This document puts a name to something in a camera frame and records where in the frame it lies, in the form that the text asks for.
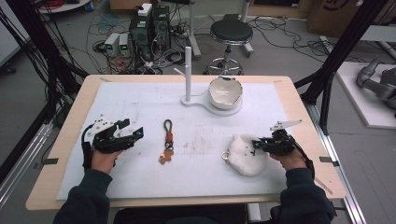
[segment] gray floor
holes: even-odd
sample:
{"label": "gray floor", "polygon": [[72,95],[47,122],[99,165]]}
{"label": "gray floor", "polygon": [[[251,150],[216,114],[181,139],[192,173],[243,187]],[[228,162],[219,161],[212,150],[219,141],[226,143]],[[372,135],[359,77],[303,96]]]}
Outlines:
{"label": "gray floor", "polygon": [[[119,29],[124,29],[121,26],[129,25],[129,22],[122,22],[128,19],[128,15],[114,14],[104,5],[92,13],[78,9],[61,13],[57,17],[60,30],[67,44],[72,47],[71,51],[78,63],[90,74],[105,73],[106,71],[98,69],[98,66],[106,68],[106,60],[92,51],[92,44],[106,39],[106,36],[89,34],[89,28],[92,27],[91,33],[96,33],[100,28],[96,25],[99,22],[113,24],[121,22],[120,26],[114,28],[114,32],[117,32]],[[207,28],[210,27],[211,21],[210,17],[197,20],[196,27],[205,24],[197,34],[208,34]],[[306,32],[304,21],[286,21],[286,23],[287,30],[301,36],[302,40],[298,42],[300,45],[306,45],[307,41],[318,41],[318,35]],[[273,44],[283,47],[292,46],[293,37],[286,36],[281,30],[267,30],[263,33]],[[211,60],[222,56],[225,48],[207,35],[198,35],[197,41],[203,56],[193,62],[192,72],[200,75]],[[251,46],[255,52],[250,58],[247,58],[245,52],[240,49],[233,49],[232,53],[233,58],[244,65],[246,75],[288,76],[293,81],[297,81],[317,71],[326,59],[326,56],[314,55],[309,49],[299,50],[318,60],[292,48],[272,46],[258,31],[254,33]],[[98,64],[83,51],[88,51]],[[376,55],[380,55],[385,63],[395,63],[382,49],[376,47],[375,43],[364,41],[354,48],[348,60],[356,62],[352,57],[357,57],[370,62]],[[16,66],[17,73],[11,75],[2,70],[0,74],[0,121],[2,124],[0,127],[0,145],[2,146],[0,162],[3,162],[15,147],[45,104],[44,84],[35,74],[28,59],[23,53],[19,53],[11,61]],[[169,67],[163,69],[163,73],[174,74],[175,72],[173,67]],[[51,223],[56,211],[27,211],[25,202],[40,173],[34,165],[39,162],[44,150],[53,141],[58,131],[59,129],[53,131],[48,143],[43,146],[0,210],[1,223]],[[329,132],[367,223],[395,223],[396,177],[393,172],[396,170],[396,140],[394,138],[396,131],[366,128],[340,82],[335,78],[329,114]],[[334,204],[339,207],[343,206],[341,202],[334,202]],[[267,216],[265,214],[267,207],[271,205],[261,204],[264,217]],[[109,223],[116,211],[116,209],[111,209]],[[337,211],[337,214],[339,216],[334,219],[333,223],[349,223],[344,211]]]}

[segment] dark sleeve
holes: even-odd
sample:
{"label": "dark sleeve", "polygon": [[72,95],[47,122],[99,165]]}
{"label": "dark sleeve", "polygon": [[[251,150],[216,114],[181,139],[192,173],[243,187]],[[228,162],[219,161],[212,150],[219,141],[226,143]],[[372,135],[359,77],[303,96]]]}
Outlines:
{"label": "dark sleeve", "polygon": [[97,170],[87,170],[81,183],[70,189],[67,201],[56,214],[54,224],[107,224],[109,199],[107,187],[110,175]]}
{"label": "dark sleeve", "polygon": [[280,193],[280,223],[330,223],[334,217],[332,204],[324,190],[315,185],[311,170],[292,169],[286,172],[288,188]]}

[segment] robotic hand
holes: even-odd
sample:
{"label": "robotic hand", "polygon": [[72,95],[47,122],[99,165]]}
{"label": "robotic hand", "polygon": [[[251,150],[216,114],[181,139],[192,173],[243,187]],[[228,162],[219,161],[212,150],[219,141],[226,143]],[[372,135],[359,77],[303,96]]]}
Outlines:
{"label": "robotic hand", "polygon": [[375,58],[363,67],[358,74],[356,84],[361,88],[372,91],[388,107],[396,109],[396,67],[382,72],[379,83],[370,79],[380,63],[382,62]]}
{"label": "robotic hand", "polygon": [[[99,150],[102,153],[113,153],[116,151],[121,151],[134,146],[134,143],[143,138],[143,127],[134,131],[132,135],[115,137],[114,134],[117,130],[121,130],[126,126],[130,125],[130,121],[125,119],[123,121],[119,120],[117,122],[111,122],[106,117],[101,116],[94,124],[89,125],[81,136],[81,146],[84,153],[84,171],[91,168],[92,153],[94,149]],[[90,142],[85,142],[84,137],[88,130],[88,136],[93,137],[92,146]]]}
{"label": "robotic hand", "polygon": [[252,140],[254,149],[262,149],[264,152],[274,154],[277,156],[287,156],[294,149],[299,150],[305,159],[305,164],[308,169],[312,171],[312,178],[315,178],[315,167],[314,163],[308,159],[300,145],[294,140],[294,138],[285,131],[285,128],[301,123],[301,120],[297,121],[284,121],[278,122],[274,127],[270,128],[272,132],[272,138],[263,137],[259,138],[260,141]]}

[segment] keychain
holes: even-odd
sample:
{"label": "keychain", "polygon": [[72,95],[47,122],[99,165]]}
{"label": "keychain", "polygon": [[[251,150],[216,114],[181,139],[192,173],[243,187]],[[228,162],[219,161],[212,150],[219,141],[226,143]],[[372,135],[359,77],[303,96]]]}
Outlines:
{"label": "keychain", "polygon": [[166,130],[165,136],[165,150],[161,154],[159,158],[159,162],[164,165],[166,161],[172,160],[171,156],[174,154],[173,151],[173,134],[172,134],[172,120],[166,119],[163,123],[163,127]]}

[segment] wooden table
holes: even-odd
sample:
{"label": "wooden table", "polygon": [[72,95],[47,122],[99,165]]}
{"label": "wooden table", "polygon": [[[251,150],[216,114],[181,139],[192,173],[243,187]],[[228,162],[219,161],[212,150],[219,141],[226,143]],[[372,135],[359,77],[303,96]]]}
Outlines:
{"label": "wooden table", "polygon": [[[215,77],[192,76],[193,83],[209,83]],[[330,162],[320,162],[319,157],[328,157],[324,146],[318,137],[300,95],[295,90],[289,77],[242,76],[237,78],[243,83],[273,83],[276,92],[284,107],[288,120],[302,119],[304,122],[291,127],[293,137],[304,149],[308,157],[314,162],[316,168],[316,184],[321,186],[331,200],[342,199],[346,191],[338,174]],[[62,127],[59,136],[49,154],[49,158],[59,158],[57,164],[45,165],[38,177],[35,186],[27,200],[29,210],[59,209],[64,201],[57,201],[56,195],[62,184],[65,167],[70,152],[79,138],[81,125],[92,106],[97,90],[102,82],[180,82],[182,76],[88,76],[78,93],[78,97],[71,108],[69,115]],[[111,207],[128,206],[158,206],[178,204],[210,204],[210,203],[256,203],[278,202],[279,195],[234,195],[216,197],[189,197],[189,198],[151,198],[151,199],[125,199],[112,200]]]}

